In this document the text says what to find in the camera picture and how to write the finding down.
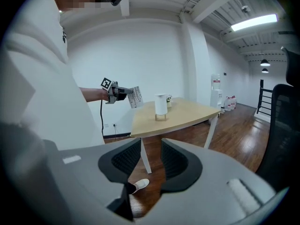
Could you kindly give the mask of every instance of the railing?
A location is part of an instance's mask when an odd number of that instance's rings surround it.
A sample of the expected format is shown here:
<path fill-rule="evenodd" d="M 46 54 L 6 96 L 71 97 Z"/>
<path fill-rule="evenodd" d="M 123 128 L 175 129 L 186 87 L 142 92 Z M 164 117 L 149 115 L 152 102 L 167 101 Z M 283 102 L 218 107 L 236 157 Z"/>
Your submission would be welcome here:
<path fill-rule="evenodd" d="M 265 96 L 263 92 L 269 92 L 269 93 L 271 93 L 271 95 L 270 96 Z M 264 108 L 264 109 L 267 109 L 267 110 L 271 110 L 268 107 L 262 106 L 262 103 L 271 104 L 271 102 L 263 101 L 263 98 L 272 98 L 272 92 L 273 92 L 273 90 L 263 88 L 263 80 L 261 80 L 261 86 L 260 86 L 260 89 L 259 89 L 259 100 L 258 100 L 258 106 L 257 106 L 257 112 L 256 113 L 264 113 L 268 116 L 271 116 L 271 114 L 268 114 L 266 112 L 262 112 L 259 109 Z"/>

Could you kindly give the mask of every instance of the person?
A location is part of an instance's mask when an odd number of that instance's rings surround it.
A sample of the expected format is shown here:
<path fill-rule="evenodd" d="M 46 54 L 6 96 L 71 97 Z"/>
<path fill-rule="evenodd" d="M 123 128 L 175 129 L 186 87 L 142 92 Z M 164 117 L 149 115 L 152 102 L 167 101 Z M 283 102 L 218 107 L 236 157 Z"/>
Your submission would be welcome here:
<path fill-rule="evenodd" d="M 6 118 L 13 114 L 14 122 L 19 121 L 41 138 L 55 142 L 59 150 L 104 144 L 87 102 L 107 101 L 107 91 L 77 86 L 68 66 L 67 35 L 60 25 L 60 11 L 83 8 L 84 3 L 95 1 L 27 0 L 1 50 L 5 64 L 15 67 L 26 81 L 16 82 L 5 91 L 18 96 L 18 105 L 7 109 Z M 133 194 L 148 184 L 148 179 L 142 179 L 126 187 Z"/>

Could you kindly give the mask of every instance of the black office chair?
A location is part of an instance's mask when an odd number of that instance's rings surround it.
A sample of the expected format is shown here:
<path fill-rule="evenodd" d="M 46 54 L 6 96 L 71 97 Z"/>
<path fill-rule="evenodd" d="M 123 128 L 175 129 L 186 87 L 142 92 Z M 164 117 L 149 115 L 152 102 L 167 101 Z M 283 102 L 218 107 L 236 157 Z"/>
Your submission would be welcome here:
<path fill-rule="evenodd" d="M 256 173 L 278 192 L 293 182 L 299 168 L 300 55 L 281 48 L 287 56 L 286 81 L 273 89 L 267 148 Z"/>

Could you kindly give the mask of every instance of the ceiling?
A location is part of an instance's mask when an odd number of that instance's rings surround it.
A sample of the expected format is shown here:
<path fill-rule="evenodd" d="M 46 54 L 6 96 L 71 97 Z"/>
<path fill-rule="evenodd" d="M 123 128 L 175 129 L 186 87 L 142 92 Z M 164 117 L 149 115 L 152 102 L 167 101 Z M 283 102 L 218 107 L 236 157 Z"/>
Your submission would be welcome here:
<path fill-rule="evenodd" d="M 192 13 L 194 6 L 201 0 L 129 0 L 129 8 L 154 8 Z M 250 12 L 245 14 L 241 7 L 247 5 Z M 120 9 L 119 7 L 102 7 L 102 11 Z M 278 25 L 257 26 L 255 30 L 244 29 L 233 32 L 231 25 L 249 18 L 276 13 Z M 270 60 L 286 61 L 280 51 L 282 45 L 290 50 L 298 50 L 298 39 L 287 20 L 286 13 L 276 0 L 229 0 L 206 16 L 201 24 L 207 25 L 225 43 L 234 47 L 250 63 L 263 59 L 263 52 Z"/>

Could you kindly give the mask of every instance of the white shirt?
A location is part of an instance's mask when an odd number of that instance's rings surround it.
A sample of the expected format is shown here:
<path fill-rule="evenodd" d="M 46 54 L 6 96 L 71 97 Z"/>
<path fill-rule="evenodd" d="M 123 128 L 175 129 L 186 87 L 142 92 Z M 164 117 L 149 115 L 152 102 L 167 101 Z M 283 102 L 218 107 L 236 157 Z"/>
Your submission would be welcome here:
<path fill-rule="evenodd" d="M 67 65 L 67 40 L 63 36 L 55 1 L 28 0 L 2 48 L 6 66 L 15 66 L 20 73 L 17 89 L 15 85 L 5 93 L 1 91 L 2 97 L 13 93 L 10 99 L 6 96 L 7 104 L 16 101 L 14 95 L 20 98 L 18 108 L 5 106 L 5 122 L 16 122 L 8 114 L 20 114 L 21 123 L 42 139 L 55 142 L 59 150 L 104 144 L 101 130 Z M 4 75 L 8 83 L 16 78 L 16 72 Z"/>

